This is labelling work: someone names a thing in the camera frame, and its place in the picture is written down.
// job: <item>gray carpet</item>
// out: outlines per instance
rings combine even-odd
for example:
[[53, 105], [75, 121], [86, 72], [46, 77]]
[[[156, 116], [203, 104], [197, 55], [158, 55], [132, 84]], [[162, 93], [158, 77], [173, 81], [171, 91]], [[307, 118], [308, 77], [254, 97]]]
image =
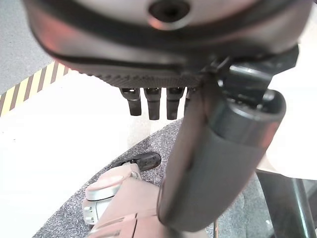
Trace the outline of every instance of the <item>gray carpet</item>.
[[0, 94], [53, 61], [35, 41], [20, 0], [0, 0]]
[[[117, 159], [155, 151], [160, 153], [159, 167], [142, 172], [144, 180], [160, 185], [168, 155], [176, 139], [181, 121], [175, 121], [141, 141]], [[89, 231], [84, 223], [81, 203], [85, 188], [109, 169], [109, 165], [84, 184], [33, 236], [34, 238], [83, 238]], [[260, 183], [254, 176], [232, 206], [219, 218], [219, 238], [267, 238], [272, 226]], [[206, 229], [212, 238], [212, 224]]]

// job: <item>hazard tape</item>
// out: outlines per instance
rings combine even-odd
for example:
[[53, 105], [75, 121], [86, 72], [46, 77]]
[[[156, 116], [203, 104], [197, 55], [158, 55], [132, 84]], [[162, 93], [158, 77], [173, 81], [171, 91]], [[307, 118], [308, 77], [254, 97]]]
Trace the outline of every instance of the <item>hazard tape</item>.
[[51, 85], [71, 69], [54, 61], [0, 96], [0, 117]]

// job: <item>textured black surface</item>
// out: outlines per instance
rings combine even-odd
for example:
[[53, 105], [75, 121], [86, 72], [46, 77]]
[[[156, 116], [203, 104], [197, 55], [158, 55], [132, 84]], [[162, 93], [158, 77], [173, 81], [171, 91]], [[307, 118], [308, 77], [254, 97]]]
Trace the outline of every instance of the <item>textured black surface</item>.
[[[157, 168], [142, 172], [145, 181], [160, 185], [167, 158], [176, 139], [181, 121], [175, 121], [164, 129], [141, 141], [116, 160], [146, 151], [160, 153], [162, 163]], [[84, 223], [81, 203], [85, 188], [110, 168], [104, 167], [85, 183], [51, 216], [33, 238], [84, 238], [89, 226]], [[255, 176], [231, 207], [219, 218], [219, 238], [267, 238], [271, 224], [260, 183]], [[212, 238], [212, 224], [206, 229]]]

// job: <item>cable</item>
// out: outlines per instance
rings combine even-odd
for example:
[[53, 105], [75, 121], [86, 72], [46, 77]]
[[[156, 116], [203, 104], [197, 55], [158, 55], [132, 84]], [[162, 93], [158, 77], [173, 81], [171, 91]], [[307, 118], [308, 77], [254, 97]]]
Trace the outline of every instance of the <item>cable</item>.
[[218, 238], [218, 220], [213, 222], [213, 238]]

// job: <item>floor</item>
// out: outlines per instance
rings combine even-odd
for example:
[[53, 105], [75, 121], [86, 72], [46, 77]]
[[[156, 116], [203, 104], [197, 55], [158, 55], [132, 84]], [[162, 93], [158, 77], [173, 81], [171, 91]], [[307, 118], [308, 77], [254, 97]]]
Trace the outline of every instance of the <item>floor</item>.
[[0, 1], [0, 55], [0, 94], [52, 62], [34, 40], [20, 0]]

